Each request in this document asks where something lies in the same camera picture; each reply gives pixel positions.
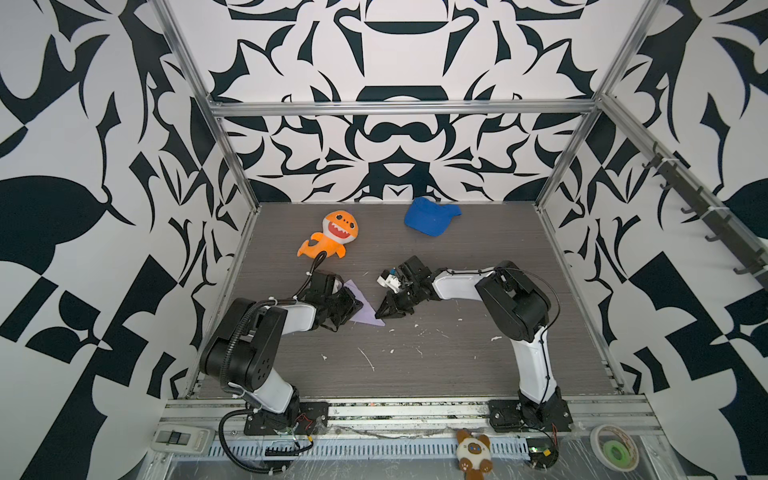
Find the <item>tape roll with green core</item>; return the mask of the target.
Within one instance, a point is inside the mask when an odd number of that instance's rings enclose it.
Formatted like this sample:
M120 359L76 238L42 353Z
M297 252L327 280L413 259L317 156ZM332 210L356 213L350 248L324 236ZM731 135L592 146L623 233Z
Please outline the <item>tape roll with green core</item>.
M632 437L622 428L603 424L590 432L590 445L597 459L608 469L629 473L640 461L640 452Z

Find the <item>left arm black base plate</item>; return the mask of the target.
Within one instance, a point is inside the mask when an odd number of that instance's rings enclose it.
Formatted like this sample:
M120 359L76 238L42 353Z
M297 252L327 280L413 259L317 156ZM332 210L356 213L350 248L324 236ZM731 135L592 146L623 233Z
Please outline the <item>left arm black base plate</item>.
M274 413L266 408L252 409L247 415L244 434L266 436L292 433L308 436L327 426L329 408L328 402L294 398L283 413Z

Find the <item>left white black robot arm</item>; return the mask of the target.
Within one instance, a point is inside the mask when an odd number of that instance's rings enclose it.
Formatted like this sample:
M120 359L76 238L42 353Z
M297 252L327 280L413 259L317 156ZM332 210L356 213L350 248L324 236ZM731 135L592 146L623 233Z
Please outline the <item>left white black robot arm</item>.
M298 389L274 366L282 338L319 328L336 332L363 306L339 275L325 271L309 274L290 298L237 298L206 344L199 370L251 410L292 421L299 416Z

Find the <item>white power strip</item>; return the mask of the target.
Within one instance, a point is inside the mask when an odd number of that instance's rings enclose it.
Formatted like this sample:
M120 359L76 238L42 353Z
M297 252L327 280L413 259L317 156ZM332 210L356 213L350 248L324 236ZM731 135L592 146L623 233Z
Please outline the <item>white power strip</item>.
M157 452L200 456L209 450L214 438L210 428L164 423L158 426L150 447Z

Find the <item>blue cap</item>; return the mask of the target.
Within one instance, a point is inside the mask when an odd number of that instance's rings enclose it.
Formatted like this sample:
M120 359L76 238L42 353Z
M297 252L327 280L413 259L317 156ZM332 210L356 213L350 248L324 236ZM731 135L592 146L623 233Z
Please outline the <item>blue cap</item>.
M404 224L428 236L438 237L445 233L454 218L461 215L462 211L457 205L442 205L426 197L419 197L409 206Z

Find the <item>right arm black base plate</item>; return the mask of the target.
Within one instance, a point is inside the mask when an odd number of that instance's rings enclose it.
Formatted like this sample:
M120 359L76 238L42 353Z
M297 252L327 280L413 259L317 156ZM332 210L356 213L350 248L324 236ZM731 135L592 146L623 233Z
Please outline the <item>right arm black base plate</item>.
M552 395L543 404L527 397L520 400L494 399L487 402L489 424L497 433L517 432L525 429L555 432L571 430L573 416L567 402Z

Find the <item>brown white plush toy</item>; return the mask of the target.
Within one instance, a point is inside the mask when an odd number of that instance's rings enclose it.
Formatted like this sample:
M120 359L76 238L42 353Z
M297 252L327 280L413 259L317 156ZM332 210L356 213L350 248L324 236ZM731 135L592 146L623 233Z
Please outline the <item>brown white plush toy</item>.
M456 457L466 480L484 480L493 469L491 440L485 434L472 434L461 429L456 432Z

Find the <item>lilac square paper sheet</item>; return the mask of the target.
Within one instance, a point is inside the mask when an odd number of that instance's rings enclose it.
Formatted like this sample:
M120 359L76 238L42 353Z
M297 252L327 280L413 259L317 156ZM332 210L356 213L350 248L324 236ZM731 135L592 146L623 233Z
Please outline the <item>lilac square paper sheet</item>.
M351 321L358 324L384 327L385 322L375 316L375 310L357 285L352 280L347 280L344 285L354 294L355 299L362 303L362 307L351 317Z

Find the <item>small black electronics board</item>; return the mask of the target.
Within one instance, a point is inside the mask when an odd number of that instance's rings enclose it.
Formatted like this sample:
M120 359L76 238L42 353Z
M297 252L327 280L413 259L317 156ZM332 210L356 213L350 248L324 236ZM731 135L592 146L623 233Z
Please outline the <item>small black electronics board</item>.
M534 470L548 471L559 460L558 448L547 438L527 438L526 445L529 456L528 465Z

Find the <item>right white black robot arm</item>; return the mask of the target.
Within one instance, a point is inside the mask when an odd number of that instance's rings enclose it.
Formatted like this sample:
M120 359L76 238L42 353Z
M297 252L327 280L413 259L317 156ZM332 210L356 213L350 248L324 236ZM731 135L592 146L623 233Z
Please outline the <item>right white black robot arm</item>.
M387 289L376 310L378 319L402 318L425 301L469 300L482 303L503 336L513 344L520 395L539 406L558 388L548 352L550 309L560 301L540 287L543 278L511 261L496 266L431 270L413 256L384 270L377 283Z

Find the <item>orange shark plush toy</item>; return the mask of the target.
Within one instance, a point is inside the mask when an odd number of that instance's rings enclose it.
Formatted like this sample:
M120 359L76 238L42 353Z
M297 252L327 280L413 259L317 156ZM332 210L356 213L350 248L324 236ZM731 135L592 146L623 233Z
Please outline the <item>orange shark plush toy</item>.
M349 212L337 210L327 214L322 221L322 230L311 235L298 249L297 256L315 259L321 252L327 257L346 256L346 245L359 236L360 224Z

